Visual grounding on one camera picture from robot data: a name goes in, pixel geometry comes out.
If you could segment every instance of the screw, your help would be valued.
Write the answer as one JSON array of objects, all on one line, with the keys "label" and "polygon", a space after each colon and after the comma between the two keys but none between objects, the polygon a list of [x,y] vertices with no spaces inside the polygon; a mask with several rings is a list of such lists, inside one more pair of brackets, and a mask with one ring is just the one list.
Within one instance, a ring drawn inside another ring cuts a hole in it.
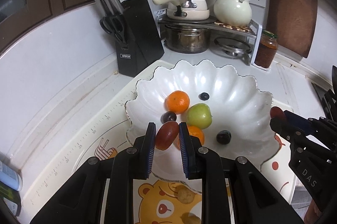
[{"label": "screw", "polygon": [[248,162],[248,159],[246,159],[245,157],[238,157],[237,160],[241,164],[246,164]]},{"label": "screw", "polygon": [[199,152],[199,153],[202,153],[202,154],[205,154],[205,153],[208,153],[208,149],[207,149],[206,147],[200,147],[200,148],[198,149],[198,152]]},{"label": "screw", "polygon": [[88,159],[88,163],[90,165],[95,165],[97,162],[98,162],[98,158],[96,158],[96,157],[91,157],[91,158]]},{"label": "screw", "polygon": [[137,152],[137,148],[136,147],[129,147],[126,149],[126,152],[129,154],[133,154]]}]

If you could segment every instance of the white scalloped bowl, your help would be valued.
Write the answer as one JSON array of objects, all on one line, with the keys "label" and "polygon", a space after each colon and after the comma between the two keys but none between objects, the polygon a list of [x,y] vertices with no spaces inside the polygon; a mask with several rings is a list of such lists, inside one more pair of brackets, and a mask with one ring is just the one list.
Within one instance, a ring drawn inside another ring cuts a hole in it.
[{"label": "white scalloped bowl", "polygon": [[[160,118],[167,111],[165,99],[176,90],[188,94],[190,106],[206,103],[210,107],[213,122],[203,130],[204,146],[221,157],[245,156],[260,170],[261,164],[278,152],[279,143],[269,126],[272,94],[259,91],[253,76],[239,76],[232,65],[217,68],[209,60],[196,66],[181,60],[172,69],[160,66],[151,80],[137,82],[136,99],[125,104],[132,124],[126,133],[130,144],[145,134],[149,122],[154,122],[159,130]],[[202,92],[208,93],[210,98],[200,100],[198,96]],[[177,115],[177,122],[182,121],[185,121],[184,115]],[[222,130],[231,132],[228,145],[216,141],[217,133]],[[183,183],[197,192],[202,190],[200,181],[185,178],[181,154],[174,144],[165,151],[155,149],[152,173],[162,180]]]}]

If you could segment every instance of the green apple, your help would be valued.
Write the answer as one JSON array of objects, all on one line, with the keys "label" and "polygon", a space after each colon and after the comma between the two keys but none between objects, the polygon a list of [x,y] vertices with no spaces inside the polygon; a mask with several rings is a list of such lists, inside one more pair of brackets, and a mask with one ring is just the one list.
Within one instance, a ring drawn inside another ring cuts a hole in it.
[{"label": "green apple", "polygon": [[205,103],[193,105],[187,111],[186,122],[188,125],[197,126],[200,129],[206,129],[212,123],[211,110]]}]

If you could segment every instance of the blueberry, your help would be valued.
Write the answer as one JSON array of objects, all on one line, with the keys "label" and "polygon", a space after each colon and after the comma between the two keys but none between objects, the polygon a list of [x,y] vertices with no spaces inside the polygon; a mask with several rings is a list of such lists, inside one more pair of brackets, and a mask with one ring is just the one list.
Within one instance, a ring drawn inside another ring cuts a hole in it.
[{"label": "blueberry", "polygon": [[168,111],[161,116],[161,122],[164,124],[168,121],[176,121],[177,115],[174,112]]},{"label": "blueberry", "polygon": [[231,139],[231,134],[230,134],[230,131],[227,131],[227,130],[220,131],[216,135],[216,141],[220,144],[228,144],[230,143],[230,139]]},{"label": "blueberry", "polygon": [[201,100],[208,100],[208,99],[210,98],[210,95],[209,95],[208,93],[201,93],[201,94],[199,95],[199,98],[200,98]]}]

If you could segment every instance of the black knife block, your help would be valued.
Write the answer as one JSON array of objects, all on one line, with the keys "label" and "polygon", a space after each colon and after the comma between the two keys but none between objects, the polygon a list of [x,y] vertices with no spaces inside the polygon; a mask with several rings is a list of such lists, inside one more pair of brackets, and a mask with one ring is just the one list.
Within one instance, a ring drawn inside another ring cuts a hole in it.
[{"label": "black knife block", "polygon": [[164,49],[148,1],[125,0],[122,6],[128,48],[116,40],[118,70],[123,75],[135,77],[159,60]]}]

